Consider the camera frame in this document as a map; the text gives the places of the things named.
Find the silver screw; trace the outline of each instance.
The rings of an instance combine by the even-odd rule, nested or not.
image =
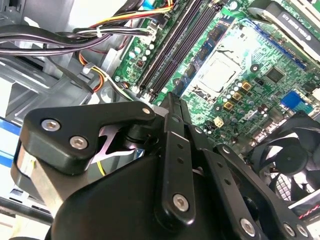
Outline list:
[[[196,126],[194,129],[198,134],[202,134],[202,130],[200,129],[200,127]]]
[[[228,148],[226,148],[225,146],[222,147],[223,151],[225,151],[227,154],[230,153],[230,150]]]
[[[306,238],[308,237],[308,232],[304,229],[303,226],[297,224],[297,225],[296,225],[296,228],[298,229],[298,231],[299,231],[303,236],[305,236]]]
[[[173,196],[173,204],[181,211],[186,212],[189,209],[188,200],[181,194]]]
[[[150,114],[150,110],[148,108],[142,108],[142,111],[145,113],[145,114]]]
[[[288,223],[284,223],[283,226],[284,226],[284,229],[286,230],[286,232],[290,236],[294,237],[296,235],[295,231],[292,229],[292,227]]]
[[[60,123],[53,119],[46,119],[42,121],[41,126],[44,130],[49,132],[55,132],[60,129]]]
[[[256,230],[254,228],[254,226],[252,225],[252,223],[245,219],[245,218],[241,218],[240,220],[240,224],[241,227],[243,228],[243,230],[251,237],[254,237],[256,235]]]
[[[88,147],[88,142],[82,136],[73,136],[70,139],[70,145],[75,149],[82,150]]]

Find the cable tie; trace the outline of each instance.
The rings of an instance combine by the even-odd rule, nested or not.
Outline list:
[[[87,75],[88,73],[90,73],[90,70],[95,66],[96,65],[94,63],[88,62],[86,65],[84,65],[82,72]]]
[[[102,26],[102,25],[96,27],[96,36],[97,36],[98,38],[102,38],[102,33],[101,33],[101,31],[100,31],[100,27],[101,27],[101,26]]]

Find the black ram slot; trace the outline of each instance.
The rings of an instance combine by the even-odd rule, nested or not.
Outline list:
[[[164,88],[168,80],[175,73],[182,61],[185,59],[190,49],[196,44],[201,34],[206,30],[208,25],[212,22],[216,13],[221,9],[221,6],[206,9],[198,17],[197,21],[192,25],[192,29],[187,33],[186,41],[183,41],[175,50],[170,61],[163,68],[158,77],[158,81],[153,84],[150,89],[153,89],[152,95],[156,97],[158,93]]]
[[[178,66],[181,64],[179,60],[183,60],[187,56],[190,49],[194,46],[198,38],[203,33],[202,29],[206,29],[208,21],[211,22],[211,18],[208,18],[211,12],[211,9],[206,9],[198,18],[195,24],[191,27],[191,30],[188,32],[187,40],[183,41],[175,50],[171,59],[166,64],[167,67],[162,70],[161,75],[158,76],[158,81],[151,86],[151,89],[157,91],[159,89],[159,86],[161,88],[163,83],[169,80],[166,77],[168,77],[170,73],[174,72],[178,68]]]
[[[140,89],[144,89],[155,77],[155,74],[168,57],[168,54],[176,44],[177,40],[185,33],[188,25],[191,24],[192,20],[198,14],[203,2],[204,0],[190,0],[187,3],[184,10],[176,20],[176,25],[171,29],[170,33],[164,39],[163,47],[138,80],[137,85],[140,87]]]

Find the cooling fan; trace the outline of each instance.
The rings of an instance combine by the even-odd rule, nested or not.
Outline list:
[[[320,123],[303,111],[297,112],[257,145],[249,159],[253,170],[262,179],[270,169],[278,172],[269,184],[274,192],[283,174],[291,179],[291,200],[298,201],[306,197],[309,194],[307,183],[314,190],[320,189]],[[304,175],[306,181],[302,188],[297,184],[297,176],[301,175]]]

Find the wire bundle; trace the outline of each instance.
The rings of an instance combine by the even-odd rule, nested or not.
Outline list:
[[[54,48],[2,48],[0,54],[13,56],[56,56],[78,52],[101,44],[111,35],[149,36],[147,28],[123,26],[124,22],[133,19],[151,18],[163,14],[173,8],[173,0],[167,1],[168,6],[154,10],[136,10],[119,13],[106,18],[88,28],[76,28],[73,32],[53,33],[28,25],[6,25],[0,27],[0,43],[9,41],[36,42]]]
[[[88,61],[84,58],[84,56],[79,53],[78,59],[80,61],[80,63],[85,66],[86,64],[88,64]],[[132,101],[133,99],[126,94],[120,87],[118,87],[118,85],[112,80],[112,78],[105,72],[103,71],[101,68],[97,67],[97,66],[93,66],[91,68],[93,71],[95,71],[96,73],[99,74],[100,77],[100,82],[99,84],[93,89],[93,91],[96,93],[97,91],[99,91],[105,82],[109,82],[112,89],[118,93],[120,96],[122,96],[123,98],[125,98],[127,101]]]

